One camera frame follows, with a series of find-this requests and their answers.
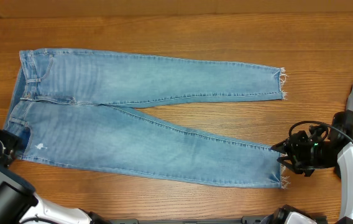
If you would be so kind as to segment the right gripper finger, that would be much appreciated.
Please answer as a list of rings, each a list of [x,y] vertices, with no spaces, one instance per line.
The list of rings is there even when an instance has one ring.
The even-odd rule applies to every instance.
[[[290,158],[290,156],[281,156],[277,159],[277,161],[284,166],[286,169],[292,171],[296,174],[296,167],[294,161]]]
[[[287,153],[290,150],[288,141],[289,139],[285,139],[277,144],[274,144],[270,149],[279,153]]]

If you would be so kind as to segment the light blue denim jeans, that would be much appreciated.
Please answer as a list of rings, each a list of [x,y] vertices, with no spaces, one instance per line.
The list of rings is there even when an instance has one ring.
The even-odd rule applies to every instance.
[[[267,145],[178,126],[142,108],[281,100],[283,68],[88,49],[23,50],[5,129],[19,159],[217,187],[280,188]]]

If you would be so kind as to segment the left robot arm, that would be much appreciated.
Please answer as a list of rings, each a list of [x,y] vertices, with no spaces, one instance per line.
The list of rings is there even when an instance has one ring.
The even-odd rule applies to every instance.
[[[66,208],[36,194],[35,187],[9,170],[16,153],[22,149],[22,139],[0,129],[0,223],[106,224],[93,212]]]

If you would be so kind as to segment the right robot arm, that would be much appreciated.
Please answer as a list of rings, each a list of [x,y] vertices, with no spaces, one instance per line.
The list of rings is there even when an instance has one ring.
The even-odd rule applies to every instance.
[[[319,169],[334,168],[341,178],[339,223],[353,223],[353,111],[334,115],[331,124],[308,121],[308,131],[293,133],[272,146],[281,165],[309,177]]]

